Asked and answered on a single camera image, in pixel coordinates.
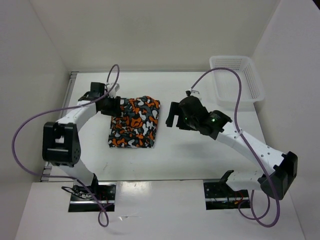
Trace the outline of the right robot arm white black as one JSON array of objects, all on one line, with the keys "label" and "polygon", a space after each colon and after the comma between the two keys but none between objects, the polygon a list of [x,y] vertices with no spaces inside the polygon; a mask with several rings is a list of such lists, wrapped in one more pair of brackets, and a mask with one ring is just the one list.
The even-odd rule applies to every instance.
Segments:
[{"label": "right robot arm white black", "polygon": [[196,131],[223,143],[261,168],[261,173],[243,173],[229,170],[219,191],[230,197],[239,190],[262,190],[272,199],[282,200],[298,172],[298,156],[289,151],[276,150],[236,126],[236,123],[219,110],[208,111],[195,96],[187,96],[170,104],[165,121],[167,127]]}]

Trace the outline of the orange camouflage shorts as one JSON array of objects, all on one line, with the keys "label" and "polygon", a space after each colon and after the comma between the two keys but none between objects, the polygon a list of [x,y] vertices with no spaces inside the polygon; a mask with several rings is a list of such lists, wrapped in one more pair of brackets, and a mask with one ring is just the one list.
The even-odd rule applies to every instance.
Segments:
[{"label": "orange camouflage shorts", "polygon": [[156,141],[161,102],[144,95],[120,99],[120,116],[110,121],[110,148],[153,148]]}]

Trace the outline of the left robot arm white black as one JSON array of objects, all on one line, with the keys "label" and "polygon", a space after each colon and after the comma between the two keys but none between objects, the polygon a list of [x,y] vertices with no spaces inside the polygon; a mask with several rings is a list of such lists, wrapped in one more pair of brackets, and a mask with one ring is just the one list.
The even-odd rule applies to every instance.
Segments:
[{"label": "left robot arm white black", "polygon": [[89,200],[100,194],[97,176],[81,160],[80,129],[97,113],[116,117],[121,113],[118,83],[92,82],[90,91],[78,99],[76,108],[56,122],[43,126],[42,158],[71,177],[74,191]]}]

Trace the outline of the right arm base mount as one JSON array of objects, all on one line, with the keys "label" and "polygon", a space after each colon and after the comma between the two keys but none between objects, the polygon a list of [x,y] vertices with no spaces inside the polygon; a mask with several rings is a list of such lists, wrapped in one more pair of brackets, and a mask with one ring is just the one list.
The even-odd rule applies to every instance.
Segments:
[{"label": "right arm base mount", "polygon": [[250,200],[247,190],[234,191],[225,183],[204,182],[206,210],[249,209]]}]

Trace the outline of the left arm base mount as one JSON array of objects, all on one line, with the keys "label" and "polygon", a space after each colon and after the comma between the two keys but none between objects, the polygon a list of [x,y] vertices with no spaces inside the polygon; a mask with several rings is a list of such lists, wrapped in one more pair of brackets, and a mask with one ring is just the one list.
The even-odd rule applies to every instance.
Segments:
[{"label": "left arm base mount", "polygon": [[[101,208],[92,195],[84,187],[74,185],[62,186],[62,190],[70,194],[68,211],[70,213],[99,212]],[[107,212],[115,210],[116,182],[100,182],[95,197]]]}]

